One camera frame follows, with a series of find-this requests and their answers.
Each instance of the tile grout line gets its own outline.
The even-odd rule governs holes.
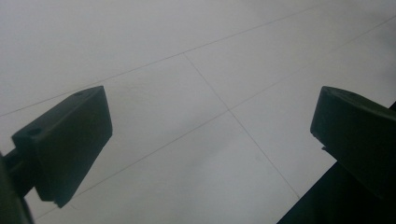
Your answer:
[[[263,93],[263,92],[265,92],[265,91],[268,91],[269,89],[273,88],[276,84],[278,84],[278,83],[284,81],[285,79],[287,79],[287,78],[289,78],[289,77],[292,77],[292,76],[294,76],[295,74],[297,74],[298,72],[302,71],[302,70],[305,69],[307,66],[309,66],[311,63],[315,63],[315,62],[317,62],[317,61],[319,61],[319,60],[325,58],[327,55],[329,55],[329,54],[335,52],[336,50],[340,49],[341,47],[343,47],[343,46],[345,46],[345,45],[347,45],[347,44],[350,44],[351,42],[353,42],[353,41],[355,41],[356,39],[362,37],[363,35],[366,35],[366,34],[370,33],[370,32],[373,31],[374,29],[378,28],[378,27],[381,26],[381,25],[384,25],[385,23],[387,23],[387,22],[390,21],[390,20],[393,20],[394,18],[396,18],[396,16],[394,16],[394,17],[392,17],[392,18],[390,18],[390,19],[388,19],[388,20],[386,20],[386,21],[384,21],[384,22],[379,23],[379,24],[376,25],[375,27],[373,27],[373,28],[371,28],[371,29],[369,29],[369,30],[367,30],[367,31],[365,31],[365,32],[363,32],[363,33],[361,33],[360,35],[358,35],[358,36],[356,36],[356,37],[351,38],[350,40],[348,40],[347,42],[341,44],[340,46],[334,47],[333,49],[329,50],[329,52],[324,53],[323,55],[317,57],[314,61],[306,63],[303,67],[297,69],[296,71],[292,72],[291,74],[289,74],[289,75],[287,75],[287,76],[285,76],[285,77],[282,77],[279,81],[277,81],[276,83],[272,84],[271,86],[266,87],[266,88],[264,88],[263,90],[256,92],[254,95],[252,95],[252,96],[248,97],[247,99],[243,100],[241,103],[239,103],[239,104],[237,104],[237,105],[231,107],[230,110],[233,110],[234,108],[236,108],[236,107],[240,106],[241,104],[243,104],[243,103],[249,101],[250,99],[256,97],[257,95],[259,95],[259,94],[261,94],[261,93]]]
[[[224,101],[221,99],[221,97],[218,95],[218,93],[215,91],[215,89],[210,85],[210,83],[206,80],[206,78],[202,75],[202,73],[199,71],[199,69],[195,66],[195,64],[190,60],[189,56],[187,56],[185,53],[183,53],[184,57],[186,57],[186,60],[189,61],[191,66],[195,69],[195,71],[201,76],[201,78],[205,81],[206,85],[210,88],[210,90],[215,93],[215,95],[218,97],[218,99],[224,104],[224,106],[227,108],[227,111],[230,111],[230,108],[224,103]]]
[[[84,189],[82,192],[80,192],[80,193],[74,195],[73,198],[72,198],[71,200],[73,200],[73,199],[77,198],[78,196],[80,196],[81,194],[83,194],[83,193],[85,193],[85,192],[87,192],[87,191],[89,191],[89,190],[91,190],[91,189],[93,189],[93,188],[95,188],[95,187],[101,185],[103,182],[107,181],[109,178],[113,177],[114,175],[117,175],[117,174],[121,173],[122,171],[124,171],[124,170],[130,168],[131,166],[137,164],[138,162],[140,162],[140,161],[146,159],[148,156],[150,156],[150,155],[152,155],[152,154],[154,154],[154,153],[160,151],[160,150],[163,149],[164,147],[167,147],[167,146],[171,145],[172,143],[176,142],[177,140],[179,140],[180,138],[184,137],[185,135],[194,132],[195,130],[201,128],[202,126],[206,125],[206,124],[209,123],[210,121],[212,121],[212,120],[214,120],[214,119],[217,119],[218,117],[220,117],[220,116],[226,114],[227,112],[229,112],[229,111],[227,110],[227,111],[224,111],[224,112],[222,112],[222,113],[216,115],[214,118],[209,119],[208,121],[202,123],[201,125],[197,126],[196,128],[193,128],[193,129],[191,129],[190,131],[188,131],[188,132],[182,134],[180,137],[178,137],[178,138],[176,138],[176,139],[170,141],[169,143],[166,143],[166,144],[163,145],[162,147],[159,147],[158,149],[156,149],[156,150],[150,152],[148,155],[142,157],[142,158],[139,159],[138,161],[134,161],[134,162],[132,162],[131,164],[129,164],[129,165],[127,165],[127,166],[121,168],[120,170],[118,170],[118,171],[117,171],[116,173],[114,173],[113,175],[110,175],[110,176],[106,177],[105,179],[99,181],[98,183],[96,183],[96,184],[90,186],[89,188]],[[37,218],[35,218],[35,220],[39,220],[40,218],[42,218],[43,216],[45,216],[46,214],[52,212],[52,211],[55,210],[55,209],[57,209],[57,207],[54,207],[54,208],[52,208],[51,210],[49,210],[48,212],[44,213],[43,215],[38,216]]]
[[[236,121],[239,123],[239,125],[244,129],[245,133],[249,136],[249,138],[254,142],[254,144],[259,148],[260,152],[264,155],[265,158],[271,163],[271,165],[276,169],[276,171],[279,173],[279,175],[282,177],[282,179],[289,185],[290,189],[294,192],[294,194],[297,196],[297,198],[300,200],[301,197],[297,193],[297,191],[294,189],[294,187],[291,186],[289,181],[285,178],[285,176],[280,173],[280,171],[277,169],[277,167],[274,165],[274,163],[270,160],[270,158],[265,154],[265,152],[262,150],[262,148],[259,146],[259,144],[254,140],[254,138],[250,135],[248,130],[245,128],[245,126],[241,123],[241,121],[236,117],[236,115],[233,113],[233,111],[230,111],[233,117],[236,119]]]
[[[228,38],[232,38],[232,37],[237,36],[237,35],[242,35],[242,34],[244,34],[244,33],[246,33],[246,32],[249,32],[249,31],[252,31],[252,30],[255,30],[255,29],[259,29],[259,28],[261,28],[261,27],[263,27],[263,26],[266,26],[266,25],[269,25],[269,24],[271,24],[271,23],[273,23],[273,22],[285,20],[285,19],[288,18],[288,17],[292,17],[292,16],[294,16],[294,15],[303,13],[303,12],[305,12],[305,11],[307,11],[307,10],[310,10],[310,9],[312,9],[312,8],[315,8],[315,7],[319,7],[319,6],[323,5],[323,4],[324,4],[324,3],[319,4],[319,5],[316,5],[316,6],[312,6],[312,7],[303,9],[303,10],[301,10],[301,11],[292,13],[292,14],[290,14],[290,15],[288,15],[288,16],[285,16],[285,17],[276,19],[276,20],[274,20],[274,21],[268,21],[268,22],[265,22],[265,23],[263,23],[263,24],[260,24],[260,25],[254,26],[254,27],[247,28],[246,30],[241,31],[241,32],[238,32],[238,33],[236,33],[236,34],[228,35],[228,36],[225,36],[225,37],[223,37],[223,38],[217,39],[217,40],[215,40],[215,41],[212,41],[212,42],[203,44],[203,45],[201,45],[201,46],[198,46],[198,47],[195,47],[195,48],[192,48],[192,49],[187,49],[187,50],[184,50],[184,51],[182,51],[182,52],[180,52],[180,53],[177,53],[177,54],[174,54],[174,55],[171,55],[171,56],[167,56],[167,57],[162,58],[162,59],[160,59],[160,60],[157,60],[157,61],[154,61],[154,62],[151,62],[151,63],[146,63],[146,64],[143,64],[143,65],[137,66],[136,68],[133,68],[133,69],[131,69],[131,70],[128,70],[128,71],[125,71],[125,72],[116,74],[116,75],[114,75],[114,76],[106,77],[106,78],[100,79],[100,80],[98,80],[98,81],[94,81],[94,82],[92,82],[92,83],[90,83],[90,84],[86,84],[86,85],[84,85],[84,86],[82,86],[82,87],[78,87],[78,88],[76,88],[76,89],[73,89],[72,91],[65,91],[65,92],[63,92],[63,93],[57,94],[57,95],[55,95],[55,96],[53,96],[53,97],[50,97],[50,98],[47,98],[47,99],[45,99],[45,100],[40,100],[39,102],[34,103],[34,104],[32,104],[32,105],[23,106],[22,108],[19,108],[19,109],[16,109],[16,110],[7,112],[7,113],[5,113],[5,114],[2,114],[2,115],[0,115],[0,118],[3,117],[3,116],[6,116],[6,115],[12,114],[12,113],[14,113],[14,112],[21,111],[21,110],[26,109],[26,108],[28,108],[28,107],[31,107],[31,106],[34,106],[34,105],[38,105],[38,104],[44,103],[44,102],[49,101],[49,100],[52,100],[52,99],[54,99],[54,98],[57,98],[57,97],[60,97],[60,96],[66,95],[66,94],[70,94],[70,93],[75,92],[75,91],[82,90],[82,89],[87,88],[87,87],[89,87],[89,86],[91,86],[91,85],[94,85],[94,84],[97,84],[97,83],[100,83],[100,82],[104,82],[104,81],[107,81],[107,80],[112,79],[112,78],[115,78],[115,77],[123,76],[123,75],[125,75],[125,74],[128,74],[128,73],[131,73],[131,72],[133,72],[133,71],[142,69],[142,68],[144,68],[144,67],[153,65],[153,64],[155,64],[155,63],[160,63],[160,62],[165,61],[165,60],[167,60],[167,59],[170,59],[170,58],[179,56],[179,55],[181,55],[181,54],[185,54],[185,53],[187,53],[187,52],[189,52],[189,51],[192,51],[192,50],[195,50],[195,49],[199,49],[199,48],[204,48],[204,47],[206,47],[206,46],[208,46],[208,45],[215,44],[215,43],[220,42],[220,41],[222,41],[222,40],[225,40],[225,39],[228,39]]]
[[[218,94],[215,92],[214,88],[210,85],[210,83],[204,78],[204,76],[201,74],[201,72],[198,70],[198,68],[196,68],[196,66],[194,65],[194,63],[189,59],[189,57],[185,54],[187,60],[191,63],[191,65],[195,68],[195,70],[200,74],[200,76],[204,79],[204,81],[207,83],[207,85],[210,87],[210,89],[218,96]],[[300,199],[300,195],[297,193],[297,191],[291,186],[291,184],[289,183],[289,181],[285,178],[285,176],[283,176],[280,171],[277,169],[277,167],[274,165],[274,163],[270,160],[270,158],[265,154],[265,152],[262,150],[262,148],[259,146],[259,144],[256,142],[256,140],[254,140],[254,138],[250,135],[250,133],[248,132],[248,130],[245,128],[245,126],[241,123],[241,121],[236,117],[236,115],[233,113],[233,111],[231,111],[231,109],[224,103],[224,105],[228,108],[227,112],[230,112],[233,117],[236,119],[236,121],[238,122],[238,124],[244,129],[245,133],[248,135],[248,137],[254,142],[254,144],[259,148],[260,152],[264,155],[265,158],[267,158],[267,160],[271,163],[271,165],[276,169],[276,171],[279,173],[279,175],[282,177],[282,179],[289,185],[289,187],[291,188],[291,190],[294,192],[294,194],[297,196],[298,199]]]

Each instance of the black plastic part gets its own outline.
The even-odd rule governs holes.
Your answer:
[[[396,112],[356,93],[323,87],[311,133],[364,187],[396,199]]]
[[[278,224],[396,223],[396,204],[378,199],[336,163]]]
[[[111,134],[105,90],[95,87],[69,96],[15,133],[12,140],[41,200],[62,207]]]
[[[32,224],[33,219],[26,202],[15,191],[0,153],[0,223]]]

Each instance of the floor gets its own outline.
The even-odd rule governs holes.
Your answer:
[[[277,223],[334,159],[322,86],[396,100],[394,0],[0,4],[0,148],[103,85],[114,133],[73,200],[35,222]]]

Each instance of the screw hole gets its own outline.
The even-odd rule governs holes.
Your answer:
[[[27,132],[29,135],[34,136],[34,135],[38,135],[41,133],[41,129],[40,128],[35,128],[30,130],[29,132]]]

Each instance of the floor tile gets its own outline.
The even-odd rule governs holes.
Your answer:
[[[6,1],[0,115],[288,14],[276,0]]]
[[[302,196],[334,162],[309,132],[320,88],[354,91],[390,106],[396,99],[395,71],[362,44],[352,42],[232,111]]]
[[[312,7],[317,7],[328,0],[279,0],[285,7],[293,12],[301,12]]]
[[[386,21],[383,17],[370,11],[369,9],[373,9],[372,7],[364,7],[363,3],[367,2],[333,0],[327,1],[318,8],[328,13],[336,21],[337,25],[333,29],[337,34],[341,35],[344,39],[352,40]]]
[[[183,55],[95,85],[105,86],[113,136],[78,193],[226,111]],[[0,117],[2,152],[13,148],[12,134],[65,97]],[[35,217],[48,211],[32,198]]]
[[[296,201],[226,113],[36,223],[277,223]]]
[[[313,8],[187,56],[231,108],[344,44],[336,25]]]
[[[396,19],[363,35],[361,41],[380,57],[396,65],[396,43],[393,41],[396,38],[396,26],[392,27],[392,23],[396,24]]]

